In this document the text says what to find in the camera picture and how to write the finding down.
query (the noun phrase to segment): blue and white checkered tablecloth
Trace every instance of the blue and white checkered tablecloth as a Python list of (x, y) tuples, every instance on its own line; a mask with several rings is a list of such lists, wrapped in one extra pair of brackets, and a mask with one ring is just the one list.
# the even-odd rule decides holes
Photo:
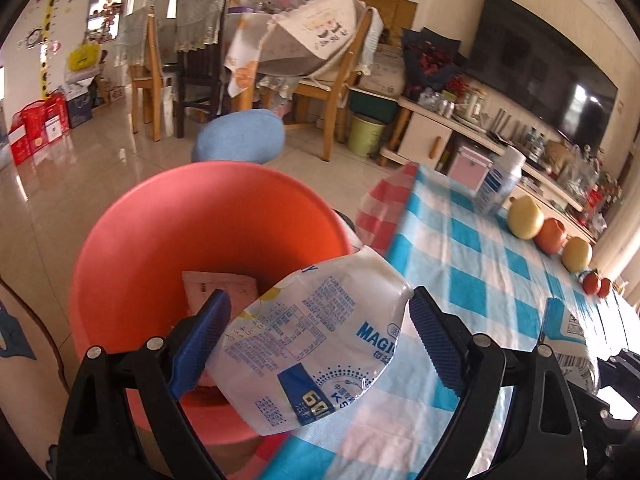
[[(555, 297), (580, 320), (596, 356), (640, 352), (640, 320), (626, 301), (617, 294), (606, 301), (585, 296), (557, 256), (513, 237), (504, 216), (477, 214), (468, 189), (426, 168), (418, 172), (387, 259), (413, 286), (424, 285), (444, 312), (505, 348), (535, 346), (546, 299)], [(503, 388), (472, 472), (489, 466), (509, 398)], [(294, 432), (260, 478), (413, 480), (457, 404), (406, 312), (382, 376), (357, 402)]]

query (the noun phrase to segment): metal screw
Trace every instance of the metal screw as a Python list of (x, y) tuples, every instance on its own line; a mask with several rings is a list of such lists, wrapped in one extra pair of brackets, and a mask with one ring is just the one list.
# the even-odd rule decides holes
[(163, 344), (164, 339), (162, 339), (161, 337), (152, 337), (149, 341), (146, 342), (146, 347), (149, 348), (149, 350), (159, 350), (162, 348)]
[(491, 338), (485, 334), (476, 334), (474, 336), (474, 343), (479, 347), (487, 348), (491, 344)]
[(553, 351), (547, 345), (540, 345), (538, 347), (538, 353), (542, 355), (542, 357), (551, 357), (553, 355)]
[(92, 346), (86, 351), (86, 356), (89, 359), (95, 359), (102, 353), (102, 350), (99, 346)]

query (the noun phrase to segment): wooden handle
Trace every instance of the wooden handle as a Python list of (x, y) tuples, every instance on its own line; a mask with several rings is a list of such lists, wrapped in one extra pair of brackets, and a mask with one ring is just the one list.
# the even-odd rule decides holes
[(440, 145), (442, 143), (442, 137), (437, 136), (436, 140), (433, 141), (433, 146), (431, 147), (431, 151), (429, 152), (429, 158), (435, 158), (438, 152), (440, 151)]

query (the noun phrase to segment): blue cushion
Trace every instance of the blue cushion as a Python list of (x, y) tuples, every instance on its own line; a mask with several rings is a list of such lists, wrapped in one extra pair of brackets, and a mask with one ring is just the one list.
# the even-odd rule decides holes
[(198, 134), (192, 162), (240, 160), (264, 164), (284, 149), (284, 124), (269, 110), (244, 110), (219, 117)]

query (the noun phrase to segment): pink safe box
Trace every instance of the pink safe box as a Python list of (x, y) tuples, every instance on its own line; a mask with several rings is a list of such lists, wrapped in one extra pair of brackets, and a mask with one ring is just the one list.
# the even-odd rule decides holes
[(468, 146), (460, 146), (454, 155), (447, 176), (471, 191), (477, 191), (491, 168), (491, 159)]

